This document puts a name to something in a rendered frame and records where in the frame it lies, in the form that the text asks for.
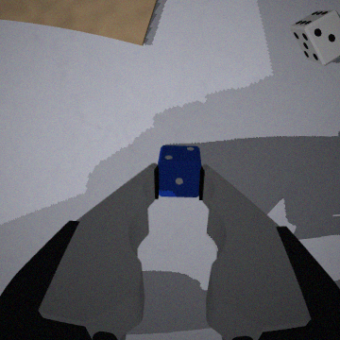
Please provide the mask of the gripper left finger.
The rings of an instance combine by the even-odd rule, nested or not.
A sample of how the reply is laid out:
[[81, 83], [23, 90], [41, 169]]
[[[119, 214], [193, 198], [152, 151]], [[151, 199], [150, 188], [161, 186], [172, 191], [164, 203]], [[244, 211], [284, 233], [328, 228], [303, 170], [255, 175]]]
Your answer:
[[96, 332], [126, 340], [144, 316], [137, 249], [159, 190], [159, 168], [151, 163], [69, 220], [1, 294], [0, 340], [93, 340]]

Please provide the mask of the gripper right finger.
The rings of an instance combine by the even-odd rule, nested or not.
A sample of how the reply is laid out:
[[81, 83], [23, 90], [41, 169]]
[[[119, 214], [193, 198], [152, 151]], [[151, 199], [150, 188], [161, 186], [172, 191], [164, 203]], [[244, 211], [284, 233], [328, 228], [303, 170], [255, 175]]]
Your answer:
[[208, 164], [201, 165], [199, 200], [217, 251], [206, 319], [222, 340], [340, 340], [340, 289], [287, 227]]

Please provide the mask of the blue die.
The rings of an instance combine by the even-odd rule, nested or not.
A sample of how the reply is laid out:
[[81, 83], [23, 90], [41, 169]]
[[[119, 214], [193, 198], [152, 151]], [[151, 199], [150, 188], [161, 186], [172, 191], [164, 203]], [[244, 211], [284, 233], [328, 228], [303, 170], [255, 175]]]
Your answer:
[[201, 159], [198, 146], [163, 145], [158, 168], [160, 196], [199, 196]]

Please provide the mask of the white die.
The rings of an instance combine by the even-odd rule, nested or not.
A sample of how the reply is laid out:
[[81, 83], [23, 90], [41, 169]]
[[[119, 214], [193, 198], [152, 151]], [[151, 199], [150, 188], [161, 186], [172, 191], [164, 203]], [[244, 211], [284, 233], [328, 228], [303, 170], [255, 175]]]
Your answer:
[[317, 10], [290, 26], [307, 60], [328, 65], [340, 58], [340, 16]]

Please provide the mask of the tan mat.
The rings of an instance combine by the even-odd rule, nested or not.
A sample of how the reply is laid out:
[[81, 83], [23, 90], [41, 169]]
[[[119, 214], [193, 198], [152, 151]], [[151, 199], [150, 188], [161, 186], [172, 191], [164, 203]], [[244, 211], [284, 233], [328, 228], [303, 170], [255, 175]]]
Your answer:
[[158, 0], [0, 0], [0, 20], [66, 28], [144, 45]]

